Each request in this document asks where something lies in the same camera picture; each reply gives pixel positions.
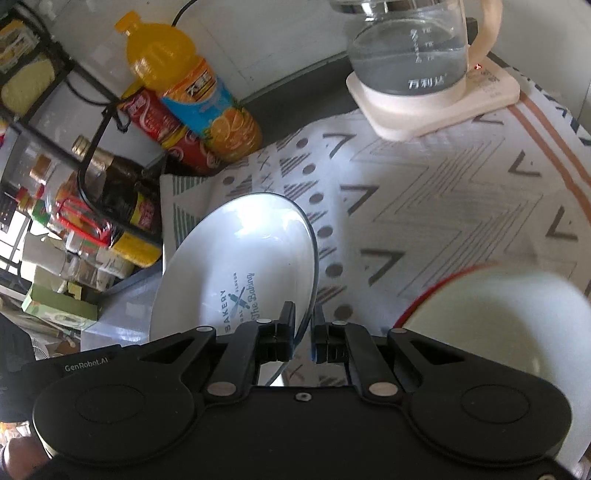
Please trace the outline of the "person's left hand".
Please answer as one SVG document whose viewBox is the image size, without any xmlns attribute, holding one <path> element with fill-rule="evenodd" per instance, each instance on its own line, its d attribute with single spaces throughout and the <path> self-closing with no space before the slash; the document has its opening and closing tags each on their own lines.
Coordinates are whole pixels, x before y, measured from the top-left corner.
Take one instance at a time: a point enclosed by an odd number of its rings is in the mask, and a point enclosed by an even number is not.
<svg viewBox="0 0 591 480">
<path fill-rule="evenodd" d="M 49 461 L 42 443 L 36 437 L 12 438 L 1 448 L 1 478 L 28 479 Z"/>
</svg>

